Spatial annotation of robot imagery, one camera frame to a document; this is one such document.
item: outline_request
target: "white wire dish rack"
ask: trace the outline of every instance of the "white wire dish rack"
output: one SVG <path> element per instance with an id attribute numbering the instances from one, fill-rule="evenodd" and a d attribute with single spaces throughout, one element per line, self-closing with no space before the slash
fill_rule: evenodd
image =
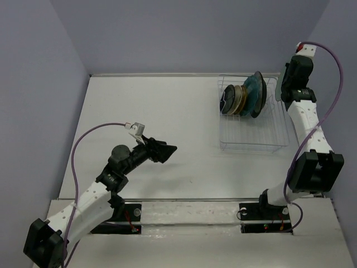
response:
<path id="1" fill-rule="evenodd" d="M 243 85 L 247 76 L 219 75 L 219 99 L 224 89 L 232 85 Z M 267 101 L 257 118 L 220 114 L 219 143 L 223 151 L 273 153 L 289 145 L 285 112 L 282 102 L 275 100 L 277 78 L 265 76 Z"/>

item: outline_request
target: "gray wall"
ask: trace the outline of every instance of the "gray wall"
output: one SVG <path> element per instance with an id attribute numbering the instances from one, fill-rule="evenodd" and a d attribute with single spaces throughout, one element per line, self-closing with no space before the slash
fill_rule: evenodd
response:
<path id="1" fill-rule="evenodd" d="M 328 0 L 51 0 L 89 73 L 280 71 Z"/>
<path id="2" fill-rule="evenodd" d="M 0 25 L 0 267 L 29 267 L 26 234 L 57 197 L 88 75 L 48 0 L 1 0 Z"/>
<path id="3" fill-rule="evenodd" d="M 345 166 L 338 177 L 331 196 L 350 252 L 357 266 L 357 10 L 356 0 L 331 0 L 309 40 L 321 42 L 338 55 L 344 68 L 345 84 L 335 110 L 323 129 L 336 153 L 345 157 Z M 327 111 L 339 83 L 334 60 L 321 49 L 317 50 L 315 68 L 309 87 L 315 90 L 319 116 Z"/>

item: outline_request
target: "robotic arm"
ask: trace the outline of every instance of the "robotic arm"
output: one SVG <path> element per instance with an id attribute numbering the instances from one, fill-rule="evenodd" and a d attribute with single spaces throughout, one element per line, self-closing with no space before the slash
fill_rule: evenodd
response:
<path id="1" fill-rule="evenodd" d="M 316 97 L 306 87 L 313 70 L 312 59 L 316 46 L 299 44 L 290 63 L 285 65 L 276 89 L 276 99 L 284 102 L 290 115 L 299 145 L 319 122 L 316 112 Z M 331 190 L 344 164 L 341 154 L 335 154 L 319 127 L 302 149 L 295 168 L 288 178 L 287 197 L 290 201 L 304 195 Z M 281 208 L 287 205 L 284 198 L 284 183 L 265 190 L 259 197 L 262 209 Z"/>
<path id="2" fill-rule="evenodd" d="M 142 124 L 127 126 L 138 145 L 132 151 L 125 145 L 116 146 L 102 173 L 80 196 L 71 221 L 65 255 L 84 235 L 111 218 L 114 209 L 116 215 L 121 214 L 125 201 L 118 193 L 128 183 L 128 173 L 148 159 L 164 163 L 177 150 L 176 146 L 144 137 Z M 47 220 L 37 219 L 31 224 L 23 251 L 40 268 L 57 268 L 62 258 L 66 258 L 62 253 L 64 234 L 73 206 L 75 204 L 71 203 Z"/>

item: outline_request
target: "white table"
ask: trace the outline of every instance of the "white table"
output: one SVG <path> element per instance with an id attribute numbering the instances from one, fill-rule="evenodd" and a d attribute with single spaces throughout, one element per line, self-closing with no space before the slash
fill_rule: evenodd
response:
<path id="1" fill-rule="evenodd" d="M 49 216 L 70 202 L 52 201 Z M 142 235 L 89 234 L 69 268 L 353 268 L 330 200 L 301 198 L 297 203 L 304 219 L 292 236 L 242 234 L 235 217 L 238 202 L 143 202 Z M 290 215 L 294 224 L 299 212 L 291 208 Z M 176 226 L 150 226 L 155 222 Z"/>
<path id="2" fill-rule="evenodd" d="M 144 134 L 176 145 L 165 164 L 150 161 L 128 175 L 124 198 L 257 198 L 284 181 L 297 150 L 291 144 L 270 155 L 232 154 L 219 149 L 217 76 L 153 76 L 91 78 L 75 140 L 105 122 L 139 122 Z M 83 192 L 100 174 L 114 146 L 132 148 L 127 130 L 105 127 L 79 145 L 75 166 Z M 60 198 L 74 197 L 70 165 Z"/>

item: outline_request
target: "cable connector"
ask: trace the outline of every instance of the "cable connector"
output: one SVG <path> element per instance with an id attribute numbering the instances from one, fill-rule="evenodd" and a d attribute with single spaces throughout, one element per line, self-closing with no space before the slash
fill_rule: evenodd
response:
<path id="1" fill-rule="evenodd" d="M 145 125 L 135 122 L 134 124 L 126 123 L 125 128 L 129 130 L 129 134 L 135 138 L 138 142 L 145 144 L 142 135 L 145 129 Z"/>

